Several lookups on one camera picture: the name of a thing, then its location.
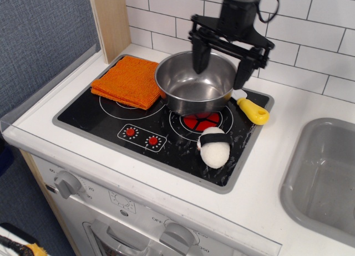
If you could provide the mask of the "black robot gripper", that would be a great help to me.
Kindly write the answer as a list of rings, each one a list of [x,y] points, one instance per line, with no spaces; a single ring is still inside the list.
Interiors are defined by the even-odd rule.
[[[255,69],[265,68],[274,44],[258,33],[253,24],[263,21],[260,0],[224,0],[218,18],[193,15],[189,39],[192,42],[192,64],[197,74],[208,66],[211,50],[240,59],[234,90],[241,89]]]

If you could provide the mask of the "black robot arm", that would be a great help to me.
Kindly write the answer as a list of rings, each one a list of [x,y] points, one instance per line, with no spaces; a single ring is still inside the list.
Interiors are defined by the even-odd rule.
[[[255,69],[265,68],[274,43],[258,33],[253,24],[258,17],[262,23],[274,19],[274,13],[264,20],[260,12],[261,0],[223,0],[218,18],[193,15],[189,40],[192,43],[192,65],[196,73],[208,66],[211,50],[217,50],[240,60],[234,89],[248,81]]]

